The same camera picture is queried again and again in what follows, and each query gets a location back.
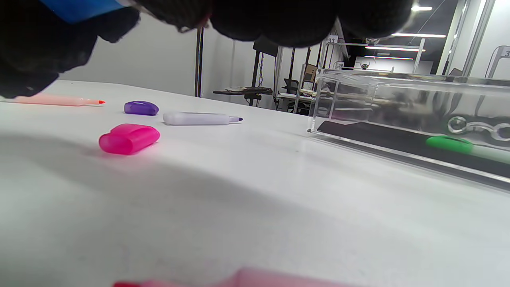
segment number label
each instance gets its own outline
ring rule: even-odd
[[[329,35],[326,39],[326,44],[335,44],[338,42],[338,35]]]
[[[501,51],[501,57],[502,58],[510,58],[510,47],[505,47]]]

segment blue tape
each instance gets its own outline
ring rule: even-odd
[[[41,2],[70,24],[124,7],[116,0],[41,0]]]

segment green marker cap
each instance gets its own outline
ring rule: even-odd
[[[471,154],[473,144],[465,139],[454,138],[449,136],[433,136],[427,140],[429,147],[434,147],[442,150],[453,151],[463,154]]]

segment acrylic case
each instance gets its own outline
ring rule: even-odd
[[[317,91],[312,133],[510,183],[510,81],[323,70]]]

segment pink marker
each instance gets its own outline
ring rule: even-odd
[[[39,93],[31,97],[24,97],[20,95],[12,100],[7,101],[10,103],[55,105],[55,106],[85,106],[85,105],[101,105],[106,103],[105,101],[100,100],[71,98],[47,93]]]
[[[99,138],[99,146],[107,153],[132,155],[160,138],[157,129],[149,126],[122,124]]]
[[[118,282],[115,283],[113,287],[181,286],[162,281],[147,281],[141,284]],[[258,269],[241,269],[234,274],[234,276],[220,284],[213,285],[212,287],[348,287],[348,285]]]

